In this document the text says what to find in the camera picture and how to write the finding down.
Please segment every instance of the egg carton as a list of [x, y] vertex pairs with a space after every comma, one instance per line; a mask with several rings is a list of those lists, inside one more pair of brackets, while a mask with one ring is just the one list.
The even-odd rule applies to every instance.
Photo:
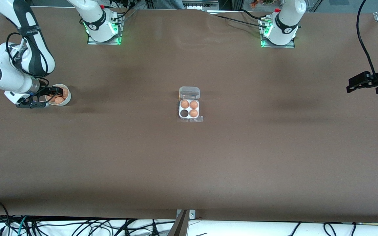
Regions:
[[201, 91], [198, 87], [183, 86], [179, 88], [178, 115], [180, 121], [202, 122], [204, 117], [199, 115], [199, 101]]
[[196, 119], [199, 117], [199, 101], [198, 100], [180, 100], [179, 116], [182, 119]]

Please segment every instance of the brown egg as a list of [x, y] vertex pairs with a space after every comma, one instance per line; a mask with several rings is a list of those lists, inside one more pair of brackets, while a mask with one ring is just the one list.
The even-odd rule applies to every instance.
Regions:
[[63, 90], [62, 98], [66, 99], [66, 97], [68, 97], [69, 91], [66, 88], [62, 88], [62, 90]]
[[53, 95], [51, 95], [51, 96], [46, 95], [46, 100], [51, 99], [52, 96], [53, 96]]
[[56, 99], [55, 99], [55, 103], [56, 104], [59, 104], [59, 103], [61, 103], [61, 102], [63, 102], [64, 101], [64, 99], [62, 98], [62, 97], [57, 97]]
[[193, 110], [191, 110], [191, 111], [189, 112], [189, 115], [190, 115], [191, 117], [196, 117], [196, 116], [198, 115], [198, 111], [195, 110], [195, 109], [193, 109]]
[[187, 109], [189, 107], [189, 102], [187, 100], [182, 100], [180, 106], [183, 107], [183, 109]]
[[196, 101], [191, 101], [191, 102], [190, 102], [190, 108], [191, 108], [191, 109], [197, 109], [197, 108], [198, 108], [198, 102], [196, 102]]

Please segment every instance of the robotic arm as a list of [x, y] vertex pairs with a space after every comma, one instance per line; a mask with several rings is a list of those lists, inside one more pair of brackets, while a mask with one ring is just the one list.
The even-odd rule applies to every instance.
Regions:
[[270, 18], [269, 30], [264, 37], [275, 45], [286, 45], [295, 37], [298, 23], [306, 12], [307, 5], [304, 0], [287, 0], [280, 12], [268, 15]]
[[97, 42], [105, 42], [119, 33], [117, 12], [102, 9], [96, 0], [67, 0], [77, 9], [87, 33]]
[[[96, 0], [68, 1], [80, 13], [93, 40], [104, 42], [118, 34], [118, 27], [113, 27], [118, 20], [116, 12], [102, 9]], [[24, 0], [0, 0], [0, 13], [22, 37], [19, 45], [11, 42], [0, 45], [0, 89], [17, 107], [46, 107], [48, 102], [34, 101], [33, 97], [63, 95], [63, 89], [48, 86], [44, 79], [54, 70], [55, 62], [37, 19]]]
[[57, 87], [48, 87], [38, 78], [50, 74], [55, 67], [40, 26], [32, 9], [24, 0], [0, 0], [0, 13], [8, 18], [22, 37], [22, 44], [0, 45], [0, 89], [18, 107], [45, 107], [47, 103], [31, 102], [34, 96], [63, 94]]

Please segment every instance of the table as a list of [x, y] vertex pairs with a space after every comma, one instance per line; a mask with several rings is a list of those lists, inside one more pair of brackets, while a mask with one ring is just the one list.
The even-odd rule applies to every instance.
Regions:
[[[378, 95], [345, 90], [369, 69], [356, 15], [307, 13], [296, 48], [274, 49], [198, 10], [140, 10], [117, 46], [87, 45], [75, 9], [33, 10], [72, 100], [17, 109], [0, 90], [10, 214], [378, 221]], [[14, 31], [0, 16], [0, 44]], [[371, 14], [361, 34], [378, 70]], [[181, 86], [204, 122], [178, 122]]]

